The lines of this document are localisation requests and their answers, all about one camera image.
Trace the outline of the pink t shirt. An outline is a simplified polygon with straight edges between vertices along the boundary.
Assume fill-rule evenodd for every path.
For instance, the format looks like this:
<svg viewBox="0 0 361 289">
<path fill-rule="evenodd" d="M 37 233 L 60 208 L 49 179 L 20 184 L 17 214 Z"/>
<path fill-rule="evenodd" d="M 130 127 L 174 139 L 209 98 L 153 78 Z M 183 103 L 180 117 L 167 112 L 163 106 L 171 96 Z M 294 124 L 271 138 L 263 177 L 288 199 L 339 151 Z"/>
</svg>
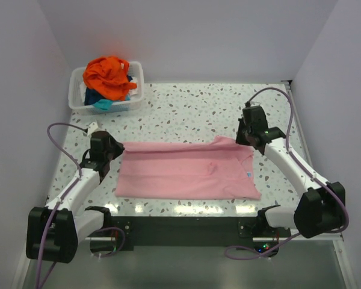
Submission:
<svg viewBox="0 0 361 289">
<path fill-rule="evenodd" d="M 210 143 L 127 142 L 117 197 L 254 199 L 253 150 L 217 136 Z"/>
</svg>

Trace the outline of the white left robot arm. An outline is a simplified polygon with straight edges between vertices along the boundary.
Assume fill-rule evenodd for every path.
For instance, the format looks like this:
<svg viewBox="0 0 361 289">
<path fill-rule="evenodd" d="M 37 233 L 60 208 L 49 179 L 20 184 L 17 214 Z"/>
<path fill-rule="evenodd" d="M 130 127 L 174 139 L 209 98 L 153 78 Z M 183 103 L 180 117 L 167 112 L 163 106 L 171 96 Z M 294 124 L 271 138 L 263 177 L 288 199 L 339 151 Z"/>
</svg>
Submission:
<svg viewBox="0 0 361 289">
<path fill-rule="evenodd" d="M 113 228 L 108 208 L 81 205 L 107 176 L 110 164 L 124 151 L 122 143 L 106 131 L 91 134 L 90 148 L 67 187 L 44 207 L 34 207 L 28 215 L 26 256 L 45 261 L 69 263 L 78 244 L 92 233 L 108 235 Z"/>
</svg>

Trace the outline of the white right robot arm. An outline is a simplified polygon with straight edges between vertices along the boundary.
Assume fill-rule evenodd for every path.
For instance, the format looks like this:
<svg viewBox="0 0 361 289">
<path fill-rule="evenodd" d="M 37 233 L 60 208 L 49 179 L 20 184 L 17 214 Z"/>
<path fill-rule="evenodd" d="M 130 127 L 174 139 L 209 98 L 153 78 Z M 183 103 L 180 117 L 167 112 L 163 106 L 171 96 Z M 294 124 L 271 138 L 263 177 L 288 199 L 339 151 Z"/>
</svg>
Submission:
<svg viewBox="0 0 361 289">
<path fill-rule="evenodd" d="M 343 185 L 329 182 L 297 155 L 282 130 L 268 126 L 261 106 L 246 103 L 236 143 L 253 147 L 274 163 L 300 198 L 296 208 L 274 205 L 261 209 L 254 231 L 268 237 L 277 228 L 296 229 L 303 237 L 312 238 L 348 225 Z"/>
</svg>

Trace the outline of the teal t shirt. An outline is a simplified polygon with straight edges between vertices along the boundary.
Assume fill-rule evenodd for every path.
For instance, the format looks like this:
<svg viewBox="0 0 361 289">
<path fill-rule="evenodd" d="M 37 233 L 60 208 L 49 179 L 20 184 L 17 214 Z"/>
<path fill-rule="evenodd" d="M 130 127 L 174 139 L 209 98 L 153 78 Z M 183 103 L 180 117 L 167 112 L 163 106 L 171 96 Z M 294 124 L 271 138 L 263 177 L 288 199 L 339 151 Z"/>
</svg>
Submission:
<svg viewBox="0 0 361 289">
<path fill-rule="evenodd" d="M 109 99 L 100 99 L 92 104 L 92 106 L 98 113 L 107 113 L 110 111 L 113 103 L 114 102 Z"/>
</svg>

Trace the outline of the dark blue t shirt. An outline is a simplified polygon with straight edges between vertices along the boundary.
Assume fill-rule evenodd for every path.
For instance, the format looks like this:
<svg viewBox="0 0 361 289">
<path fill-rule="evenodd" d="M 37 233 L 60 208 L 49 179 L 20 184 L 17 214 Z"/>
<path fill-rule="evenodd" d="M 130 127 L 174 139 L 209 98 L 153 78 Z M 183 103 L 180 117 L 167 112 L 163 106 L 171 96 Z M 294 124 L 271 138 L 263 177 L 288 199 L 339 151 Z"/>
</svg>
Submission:
<svg viewBox="0 0 361 289">
<path fill-rule="evenodd" d="M 99 102 L 100 100 L 104 100 L 105 98 L 96 90 L 86 88 L 85 91 L 85 98 L 84 98 L 84 105 L 94 105 L 95 103 Z"/>
</svg>

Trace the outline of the white garment in basket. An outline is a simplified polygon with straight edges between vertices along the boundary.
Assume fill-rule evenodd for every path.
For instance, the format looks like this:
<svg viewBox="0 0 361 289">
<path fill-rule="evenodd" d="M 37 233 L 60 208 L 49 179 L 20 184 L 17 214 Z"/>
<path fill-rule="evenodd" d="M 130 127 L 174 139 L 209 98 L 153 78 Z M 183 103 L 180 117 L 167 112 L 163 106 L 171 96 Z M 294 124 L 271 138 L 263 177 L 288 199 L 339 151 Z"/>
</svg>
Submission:
<svg viewBox="0 0 361 289">
<path fill-rule="evenodd" d="M 138 85 L 138 80 L 136 77 L 127 75 L 127 79 L 129 82 L 132 82 L 132 83 Z M 130 100 L 136 99 L 136 98 L 138 98 L 138 87 L 136 87 L 135 89 L 129 90 L 129 92 L 126 96 L 126 101 L 130 101 Z"/>
</svg>

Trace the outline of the orange t shirt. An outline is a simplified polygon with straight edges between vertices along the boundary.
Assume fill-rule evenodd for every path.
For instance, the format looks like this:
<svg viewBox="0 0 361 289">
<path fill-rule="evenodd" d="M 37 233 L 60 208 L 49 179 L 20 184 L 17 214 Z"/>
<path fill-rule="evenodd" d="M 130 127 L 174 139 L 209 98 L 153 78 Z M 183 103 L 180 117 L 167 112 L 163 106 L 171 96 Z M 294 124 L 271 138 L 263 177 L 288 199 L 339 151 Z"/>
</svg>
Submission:
<svg viewBox="0 0 361 289">
<path fill-rule="evenodd" d="M 129 62 L 115 57 L 99 57 L 90 61 L 82 74 L 87 88 L 100 93 L 111 101 L 125 101 L 136 83 L 128 80 Z"/>
</svg>

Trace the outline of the white plastic laundry basket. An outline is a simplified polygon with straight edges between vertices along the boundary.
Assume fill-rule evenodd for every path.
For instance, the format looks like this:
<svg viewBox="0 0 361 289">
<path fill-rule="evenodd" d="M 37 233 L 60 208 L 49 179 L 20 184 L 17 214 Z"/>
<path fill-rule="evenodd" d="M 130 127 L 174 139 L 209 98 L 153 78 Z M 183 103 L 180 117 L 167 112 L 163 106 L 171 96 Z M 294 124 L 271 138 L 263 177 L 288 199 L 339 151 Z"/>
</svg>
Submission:
<svg viewBox="0 0 361 289">
<path fill-rule="evenodd" d="M 82 74 L 84 71 L 85 67 L 76 68 L 73 70 L 70 77 L 68 105 L 74 112 L 83 115 L 94 115 L 136 110 L 140 108 L 144 97 L 144 73 L 140 62 L 130 61 L 128 69 L 128 75 L 137 83 L 136 93 L 129 95 L 129 100 L 127 101 L 113 103 L 109 110 L 101 110 L 93 105 L 84 105 L 85 90 L 82 85 Z"/>
</svg>

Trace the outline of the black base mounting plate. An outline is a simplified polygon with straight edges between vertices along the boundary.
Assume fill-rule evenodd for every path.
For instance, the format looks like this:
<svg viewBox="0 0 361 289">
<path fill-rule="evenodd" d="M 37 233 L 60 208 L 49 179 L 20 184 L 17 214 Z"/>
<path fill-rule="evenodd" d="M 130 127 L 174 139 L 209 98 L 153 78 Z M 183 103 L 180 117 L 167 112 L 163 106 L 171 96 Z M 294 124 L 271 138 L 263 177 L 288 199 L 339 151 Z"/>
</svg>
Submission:
<svg viewBox="0 0 361 289">
<path fill-rule="evenodd" d="M 111 229 L 89 236 L 92 252 L 133 251 L 138 246 L 229 247 L 265 252 L 291 235 L 284 228 L 257 228 L 257 217 L 113 217 Z"/>
</svg>

